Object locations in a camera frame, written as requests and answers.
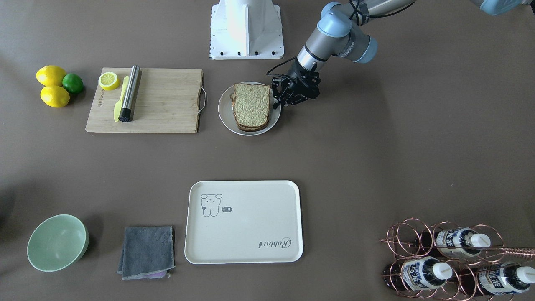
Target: whole yellow lemon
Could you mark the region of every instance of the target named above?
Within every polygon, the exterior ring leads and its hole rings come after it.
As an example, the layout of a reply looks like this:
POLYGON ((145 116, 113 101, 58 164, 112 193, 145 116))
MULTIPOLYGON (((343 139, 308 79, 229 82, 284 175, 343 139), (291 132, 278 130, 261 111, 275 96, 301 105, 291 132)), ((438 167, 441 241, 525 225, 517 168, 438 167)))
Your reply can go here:
POLYGON ((41 99, 51 107, 61 108, 68 104, 71 96, 63 87, 45 86, 41 90, 41 99))
POLYGON ((45 86, 61 86, 67 72, 59 66, 49 65, 37 71, 35 78, 45 86))

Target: white round plate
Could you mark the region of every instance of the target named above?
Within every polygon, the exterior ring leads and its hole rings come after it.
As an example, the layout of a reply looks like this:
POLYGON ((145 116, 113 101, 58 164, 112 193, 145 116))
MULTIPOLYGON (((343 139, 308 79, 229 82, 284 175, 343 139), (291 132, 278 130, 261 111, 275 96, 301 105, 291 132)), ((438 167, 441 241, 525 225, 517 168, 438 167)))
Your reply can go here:
MULTIPOLYGON (((250 84, 250 85, 262 85, 259 82, 255 81, 244 81, 240 84, 250 84)), ((238 126, 236 125, 236 120, 234 120, 234 112, 232 111, 232 100, 231 100, 231 94, 234 92, 234 85, 230 86, 227 91, 221 95, 221 98, 219 99, 219 118, 221 118, 221 121, 223 124, 227 127, 227 129, 233 131, 234 133, 238 135, 243 136, 256 136, 260 135, 262 133, 265 133, 269 131, 275 123, 277 123, 277 120, 279 120, 280 117, 280 107, 277 108, 277 110, 273 110, 273 103, 275 102, 273 98, 273 91, 271 91, 269 95, 269 104, 270 104, 270 113, 269 113, 269 121, 267 123, 267 126, 259 131, 255 132, 246 132, 242 131, 241 129, 238 129, 238 126)))

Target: white bottle cap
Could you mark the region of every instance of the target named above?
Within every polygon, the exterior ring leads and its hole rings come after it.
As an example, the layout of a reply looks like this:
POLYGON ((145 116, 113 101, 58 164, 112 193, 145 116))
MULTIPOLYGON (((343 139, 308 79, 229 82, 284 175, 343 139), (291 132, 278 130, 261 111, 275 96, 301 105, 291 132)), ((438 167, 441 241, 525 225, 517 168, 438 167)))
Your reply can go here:
POLYGON ((446 280, 452 277, 452 267, 445 262, 439 262, 433 265, 433 274, 440 280, 446 280))
POLYGON ((516 269, 516 275, 524 283, 535 283, 535 269, 532 267, 520 267, 516 269))
POLYGON ((471 238, 474 247, 490 247, 491 239, 486 234, 474 234, 471 238))

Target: bottle label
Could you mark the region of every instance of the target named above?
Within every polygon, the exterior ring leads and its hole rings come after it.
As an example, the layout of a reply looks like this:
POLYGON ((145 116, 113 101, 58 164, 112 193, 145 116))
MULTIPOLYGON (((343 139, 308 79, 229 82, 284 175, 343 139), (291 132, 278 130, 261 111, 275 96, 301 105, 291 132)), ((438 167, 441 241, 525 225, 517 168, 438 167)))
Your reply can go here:
POLYGON ((429 257, 405 261, 401 268, 401 278, 412 290, 429 290, 439 288, 429 283, 423 276, 423 265, 429 257))
POLYGON ((502 265, 505 264, 481 268, 478 273, 479 284, 494 295, 512 295, 525 292, 526 290, 515 289, 506 281, 503 275, 504 268, 500 268, 502 265))
POLYGON ((458 228, 452 230, 444 230, 438 233, 435 243, 437 244, 438 250, 444 256, 449 258, 470 258, 474 257, 476 254, 470 254, 466 252, 463 248, 457 249, 441 249, 441 247, 460 247, 461 246, 461 233, 465 230, 470 230, 470 228, 458 228))

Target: cutting board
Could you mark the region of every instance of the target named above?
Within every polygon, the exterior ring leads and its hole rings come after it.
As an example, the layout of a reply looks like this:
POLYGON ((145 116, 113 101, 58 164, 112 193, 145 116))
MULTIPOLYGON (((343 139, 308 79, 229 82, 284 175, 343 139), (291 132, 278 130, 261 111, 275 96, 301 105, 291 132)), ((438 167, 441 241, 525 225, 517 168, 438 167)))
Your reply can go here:
POLYGON ((120 79, 119 88, 95 92, 86 131, 91 133, 196 133, 201 69, 141 68, 133 120, 113 120, 113 107, 121 95, 123 78, 131 68, 102 68, 120 79))

